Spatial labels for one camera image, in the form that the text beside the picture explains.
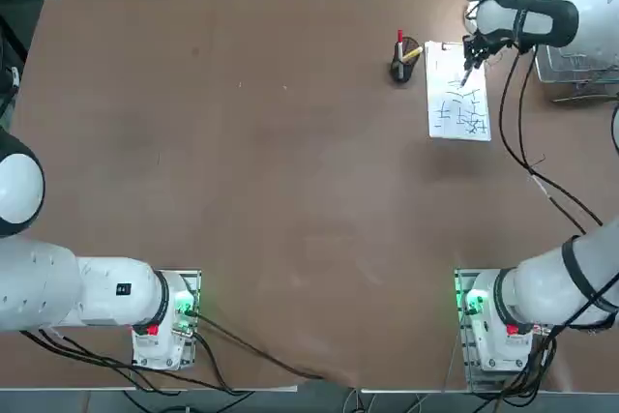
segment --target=wooden table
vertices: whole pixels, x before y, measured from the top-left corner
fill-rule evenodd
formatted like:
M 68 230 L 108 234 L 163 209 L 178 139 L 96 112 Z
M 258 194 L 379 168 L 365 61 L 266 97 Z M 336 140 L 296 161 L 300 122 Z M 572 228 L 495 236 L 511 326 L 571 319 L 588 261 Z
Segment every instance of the wooden table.
M 27 234 L 80 255 L 199 268 L 212 317 L 337 382 L 443 389 L 454 269 L 516 265 L 574 234 L 496 126 L 491 143 L 430 139 L 423 65 L 401 88 L 387 76 L 398 28 L 420 43 L 458 41 L 464 5 L 47 0 L 14 124 L 47 177 Z M 487 70 L 493 125 L 512 57 Z M 509 136 L 527 60 L 508 98 Z M 550 104 L 531 81 L 529 158 L 544 155 L 540 170 L 611 219 L 610 108 Z M 72 334 L 131 358 L 125 328 Z M 546 387 L 619 391 L 614 338 L 561 336 Z M 126 385 L 19 335 L 0 341 L 3 387 Z M 213 346 L 232 385 L 298 381 L 224 340 Z M 461 363 L 457 350 L 448 389 L 465 388 Z M 202 354 L 187 374 L 213 379 Z

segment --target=marker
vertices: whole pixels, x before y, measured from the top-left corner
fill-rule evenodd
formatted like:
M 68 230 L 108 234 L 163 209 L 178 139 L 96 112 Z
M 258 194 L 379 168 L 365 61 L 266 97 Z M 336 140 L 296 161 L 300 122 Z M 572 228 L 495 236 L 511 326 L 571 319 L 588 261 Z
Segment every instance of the marker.
M 424 48 L 419 46 L 415 50 L 411 50 L 406 55 L 404 55 L 402 57 L 402 62 L 406 63 L 409 60 L 412 60 L 413 58 L 415 58 L 417 55 L 421 55 L 423 52 L 424 52 Z
M 460 82 L 460 87 L 464 87 L 464 84 L 466 84 L 466 81 L 468 81 L 468 76 L 470 76 L 471 73 L 473 73 L 473 67 L 469 68 L 464 74 L 464 78 Z
M 402 39 L 403 33 L 401 29 L 398 29 L 398 77 L 404 79 L 404 64 L 402 63 L 403 51 L 402 51 Z

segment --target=white paper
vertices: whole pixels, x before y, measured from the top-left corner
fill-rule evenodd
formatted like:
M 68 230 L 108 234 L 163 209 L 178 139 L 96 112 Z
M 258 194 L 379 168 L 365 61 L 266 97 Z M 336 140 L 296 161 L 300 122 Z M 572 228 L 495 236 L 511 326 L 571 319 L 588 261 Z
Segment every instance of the white paper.
M 427 122 L 430 137 L 490 140 L 484 67 L 466 84 L 462 44 L 426 43 Z

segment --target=pen holder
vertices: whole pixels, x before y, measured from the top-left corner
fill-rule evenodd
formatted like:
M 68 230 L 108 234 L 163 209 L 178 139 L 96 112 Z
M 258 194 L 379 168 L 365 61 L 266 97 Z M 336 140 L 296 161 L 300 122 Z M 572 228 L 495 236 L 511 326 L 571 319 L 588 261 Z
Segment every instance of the pen holder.
M 406 55 L 408 52 L 412 50 L 415 50 L 417 47 L 419 47 L 419 43 L 415 41 L 413 38 L 410 38 L 408 36 L 404 36 L 402 38 L 402 56 Z M 408 80 L 410 79 L 410 76 L 413 74 L 413 68 L 415 68 L 415 65 L 417 64 L 419 57 L 420 56 L 417 55 L 416 57 L 413 57 L 410 61 L 403 64 L 404 76 L 402 79 L 400 79 L 399 74 L 398 74 L 398 67 L 399 67 L 398 43 L 396 43 L 394 45 L 394 58 L 392 59 L 391 65 L 389 66 L 389 75 L 391 76 L 392 80 L 398 84 L 403 84 L 404 82 L 408 82 Z

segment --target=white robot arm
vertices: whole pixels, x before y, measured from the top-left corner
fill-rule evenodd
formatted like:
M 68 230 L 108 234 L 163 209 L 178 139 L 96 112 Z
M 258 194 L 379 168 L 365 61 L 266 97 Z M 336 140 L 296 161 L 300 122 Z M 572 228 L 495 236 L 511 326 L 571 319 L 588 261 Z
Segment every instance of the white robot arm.
M 35 155 L 0 129 L 0 332 L 59 326 L 131 326 L 133 359 L 151 369 L 192 363 L 197 299 L 185 278 L 123 257 L 75 257 L 15 236 L 44 202 Z
M 547 44 L 564 55 L 619 65 L 619 0 L 476 1 L 471 34 L 463 38 L 467 71 L 511 45 L 526 51 Z M 514 269 L 481 272 L 466 299 L 481 368 L 520 370 L 531 351 L 533 325 L 562 325 L 593 300 L 619 272 L 618 250 L 619 219 Z M 610 326 L 618 310 L 619 284 L 572 327 Z
M 564 55 L 619 65 L 619 0 L 471 0 L 479 4 L 463 38 L 464 68 L 479 68 L 504 46 L 560 47 Z

